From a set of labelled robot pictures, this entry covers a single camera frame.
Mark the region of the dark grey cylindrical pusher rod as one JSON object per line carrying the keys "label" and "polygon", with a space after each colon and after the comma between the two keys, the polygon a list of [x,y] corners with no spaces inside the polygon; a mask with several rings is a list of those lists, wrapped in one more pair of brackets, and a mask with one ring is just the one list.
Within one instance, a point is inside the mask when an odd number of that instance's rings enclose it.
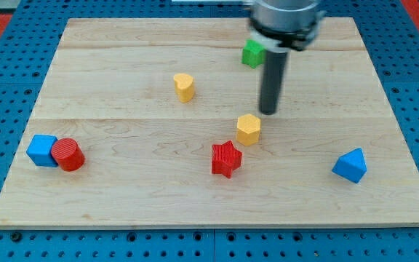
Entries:
{"label": "dark grey cylindrical pusher rod", "polygon": [[288,52],[266,52],[258,102],[262,114],[272,115],[277,111],[288,57]]}

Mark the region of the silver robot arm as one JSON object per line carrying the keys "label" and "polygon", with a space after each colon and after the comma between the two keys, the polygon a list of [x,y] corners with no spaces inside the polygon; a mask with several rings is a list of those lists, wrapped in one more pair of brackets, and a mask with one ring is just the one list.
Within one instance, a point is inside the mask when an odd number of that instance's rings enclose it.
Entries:
{"label": "silver robot arm", "polygon": [[301,52],[315,40],[325,11],[319,0],[252,0],[247,5],[250,36],[266,52],[258,110],[272,115],[277,112],[290,52]]}

